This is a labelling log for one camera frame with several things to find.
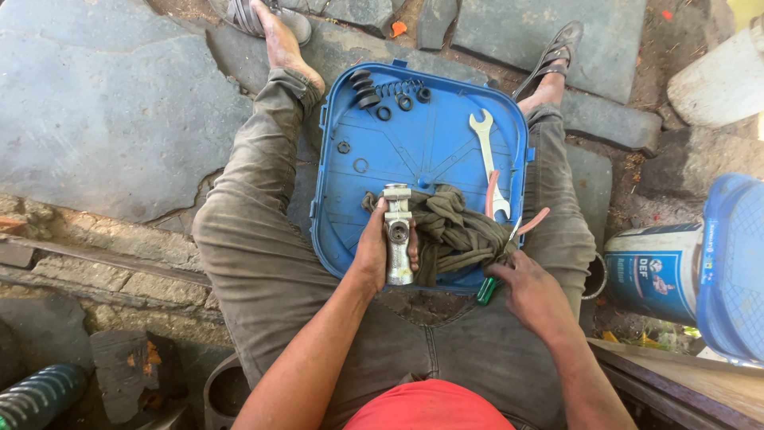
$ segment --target wrench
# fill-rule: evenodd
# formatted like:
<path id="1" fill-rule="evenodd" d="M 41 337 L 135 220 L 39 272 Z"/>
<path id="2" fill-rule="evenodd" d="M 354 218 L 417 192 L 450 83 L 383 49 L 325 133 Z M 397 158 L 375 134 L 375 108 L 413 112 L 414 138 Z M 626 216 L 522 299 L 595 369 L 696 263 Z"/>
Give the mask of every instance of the wrench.
<path id="1" fill-rule="evenodd" d="M 478 122 L 475 120 L 475 115 L 470 114 L 470 128 L 477 133 L 477 137 L 480 139 L 480 149 L 483 153 L 483 163 L 485 164 L 485 176 L 490 182 L 490 174 L 495 170 L 494 157 L 490 153 L 490 127 L 494 124 L 494 117 L 486 109 L 480 109 L 480 111 L 483 113 L 485 119 L 483 122 Z M 504 200 L 501 191 L 499 191 L 499 185 L 497 184 L 496 187 L 494 187 L 494 215 L 500 210 L 504 212 L 507 219 L 510 218 L 512 210 L 510 203 Z"/>

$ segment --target blue plastic lid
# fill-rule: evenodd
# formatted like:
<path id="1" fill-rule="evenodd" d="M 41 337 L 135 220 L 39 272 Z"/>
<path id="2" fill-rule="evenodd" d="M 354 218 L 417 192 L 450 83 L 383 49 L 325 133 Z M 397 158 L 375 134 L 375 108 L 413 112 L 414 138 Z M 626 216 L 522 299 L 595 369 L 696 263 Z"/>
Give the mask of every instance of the blue plastic lid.
<path id="1" fill-rule="evenodd" d="M 379 86 L 377 93 L 383 95 L 379 105 L 366 110 L 358 108 L 349 81 L 359 69 L 371 72 L 374 85 Z M 431 93 L 428 103 L 416 98 L 422 84 Z M 411 110 L 404 111 L 396 103 L 395 93 L 400 92 L 411 96 Z M 350 267 L 369 220 L 361 208 L 366 191 L 376 194 L 394 182 L 432 193 L 437 184 L 451 184 L 462 191 L 468 209 L 484 211 L 488 181 L 480 142 L 469 126 L 470 114 L 483 119 L 481 108 L 494 117 L 490 145 L 494 167 L 500 171 L 497 186 L 512 209 L 510 219 L 500 222 L 514 224 L 522 216 L 528 127 L 520 108 L 506 94 L 410 70 L 405 61 L 395 60 L 347 69 L 326 99 L 321 112 L 319 177 L 310 213 L 316 255 L 334 276 L 341 278 Z M 381 106 L 390 109 L 389 120 L 377 115 Z M 474 294 L 483 279 L 479 266 L 465 268 L 439 274 L 438 286 L 431 289 Z"/>
<path id="2" fill-rule="evenodd" d="M 703 212 L 698 329 L 727 359 L 764 362 L 764 182 L 723 174 Z"/>

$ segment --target bare foot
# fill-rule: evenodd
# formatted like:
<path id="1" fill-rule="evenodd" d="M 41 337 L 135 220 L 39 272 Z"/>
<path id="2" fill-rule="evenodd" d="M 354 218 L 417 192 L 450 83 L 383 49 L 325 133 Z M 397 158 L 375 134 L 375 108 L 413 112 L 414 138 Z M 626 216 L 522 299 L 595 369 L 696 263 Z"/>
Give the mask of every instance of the bare foot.
<path id="1" fill-rule="evenodd" d="M 562 58 L 552 61 L 552 64 L 567 63 L 568 61 Z M 562 101 L 562 91 L 564 89 L 564 76 L 562 76 L 560 73 L 547 73 L 543 78 L 541 78 L 541 83 L 539 83 L 539 87 L 536 88 L 536 91 L 527 99 L 520 100 L 517 105 L 520 107 L 520 110 L 523 111 L 523 113 L 528 113 L 528 111 L 542 103 L 560 103 Z"/>
<path id="2" fill-rule="evenodd" d="M 260 0 L 251 0 L 250 6 L 260 18 L 260 23 L 265 30 L 265 44 L 268 49 L 268 63 L 271 68 L 288 67 L 305 75 L 318 87 L 321 94 L 326 85 L 321 75 L 311 66 L 306 64 L 299 54 L 299 45 L 292 31 Z"/>

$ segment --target olive green rag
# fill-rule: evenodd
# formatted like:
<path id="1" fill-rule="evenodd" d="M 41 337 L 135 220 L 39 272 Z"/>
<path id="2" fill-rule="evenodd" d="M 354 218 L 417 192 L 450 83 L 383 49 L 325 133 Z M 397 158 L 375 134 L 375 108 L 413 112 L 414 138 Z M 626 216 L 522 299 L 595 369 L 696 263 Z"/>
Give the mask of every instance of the olive green rag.
<path id="1" fill-rule="evenodd" d="M 377 199 L 367 191 L 361 207 L 371 213 Z M 494 262 L 504 263 L 517 248 L 516 241 L 509 242 L 513 226 L 466 209 L 465 196 L 452 185 L 437 185 L 434 194 L 411 190 L 409 209 L 419 237 L 417 285 L 434 287 L 438 273 L 469 265 L 480 263 L 485 268 Z"/>

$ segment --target grey sandal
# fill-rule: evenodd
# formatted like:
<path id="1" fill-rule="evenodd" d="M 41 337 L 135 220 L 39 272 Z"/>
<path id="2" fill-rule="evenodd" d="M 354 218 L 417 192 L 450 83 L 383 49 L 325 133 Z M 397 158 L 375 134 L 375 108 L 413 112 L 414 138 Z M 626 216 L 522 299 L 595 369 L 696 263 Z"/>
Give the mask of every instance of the grey sandal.
<path id="1" fill-rule="evenodd" d="M 546 45 L 546 49 L 541 54 L 536 68 L 517 87 L 517 90 L 512 93 L 512 98 L 515 100 L 526 98 L 531 91 L 524 92 L 524 90 L 533 89 L 535 91 L 539 82 L 541 82 L 541 78 L 547 73 L 560 73 L 562 76 L 567 77 L 568 68 L 573 64 L 573 53 L 581 42 L 583 35 L 584 25 L 578 21 L 570 21 L 561 28 L 552 38 L 552 41 Z M 553 61 L 560 59 L 567 60 L 568 64 L 552 64 Z"/>
<path id="2" fill-rule="evenodd" d="M 211 0 L 210 3 L 215 11 L 218 12 L 218 15 L 221 15 L 227 24 L 246 34 L 265 37 L 263 25 L 260 23 L 257 14 L 252 10 L 250 1 L 259 2 L 260 0 L 231 0 L 228 3 L 228 9 L 225 11 L 225 15 L 219 10 L 220 7 L 217 3 L 219 3 L 220 0 Z M 291 9 L 281 8 L 278 0 L 268 0 L 266 4 L 270 11 L 272 11 L 274 15 L 276 15 L 281 22 L 294 33 L 297 38 L 297 43 L 299 43 L 300 46 L 304 46 L 310 41 L 312 29 L 308 18 L 305 18 Z"/>

